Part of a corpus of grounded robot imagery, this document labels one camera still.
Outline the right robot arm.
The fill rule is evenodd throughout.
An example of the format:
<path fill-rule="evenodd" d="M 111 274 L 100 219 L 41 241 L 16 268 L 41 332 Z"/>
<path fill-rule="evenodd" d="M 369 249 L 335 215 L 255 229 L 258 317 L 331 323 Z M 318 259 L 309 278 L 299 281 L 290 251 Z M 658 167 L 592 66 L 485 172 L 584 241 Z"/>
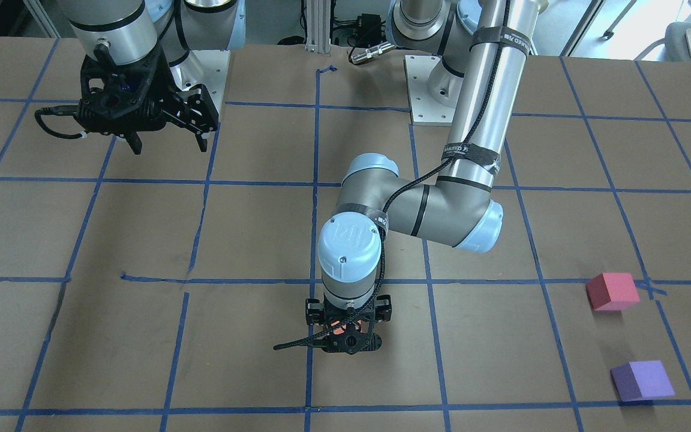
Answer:
<path fill-rule="evenodd" d="M 70 116 L 89 133 L 126 140 L 142 153 L 140 132 L 175 125 L 194 134 L 201 151 L 217 129 L 225 66 L 209 70 L 204 58 L 229 55 L 246 41 L 244 1 L 60 1 L 86 52 L 80 99 L 73 106 L 44 107 L 35 119 Z"/>

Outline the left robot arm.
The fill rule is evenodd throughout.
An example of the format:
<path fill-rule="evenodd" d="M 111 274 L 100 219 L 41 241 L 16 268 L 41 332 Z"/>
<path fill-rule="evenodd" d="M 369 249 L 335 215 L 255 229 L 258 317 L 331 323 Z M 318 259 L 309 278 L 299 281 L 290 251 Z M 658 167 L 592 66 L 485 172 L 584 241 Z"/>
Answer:
<path fill-rule="evenodd" d="M 378 350 L 375 325 L 391 319 L 386 235 L 403 233 L 451 248 L 485 253 L 497 241 L 503 208 L 491 199 L 532 36 L 548 1 L 393 1 L 387 40 L 436 55 L 433 100 L 453 108 L 450 126 L 434 134 L 428 169 L 401 177 L 379 153 L 348 167 L 316 253 L 323 300 L 305 301 L 307 325 L 320 331 L 296 346 L 354 355 Z"/>

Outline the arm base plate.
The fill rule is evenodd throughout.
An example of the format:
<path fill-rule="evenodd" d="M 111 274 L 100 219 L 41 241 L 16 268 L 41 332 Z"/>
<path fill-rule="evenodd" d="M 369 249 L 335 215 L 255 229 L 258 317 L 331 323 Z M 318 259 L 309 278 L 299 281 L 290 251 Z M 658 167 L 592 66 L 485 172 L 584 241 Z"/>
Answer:
<path fill-rule="evenodd" d="M 413 125 L 450 126 L 464 78 L 439 56 L 406 55 L 405 74 Z"/>
<path fill-rule="evenodd" d="M 201 95 L 210 101 L 217 114 L 223 110 L 231 51 L 190 51 L 170 66 L 175 85 L 184 99 Z"/>

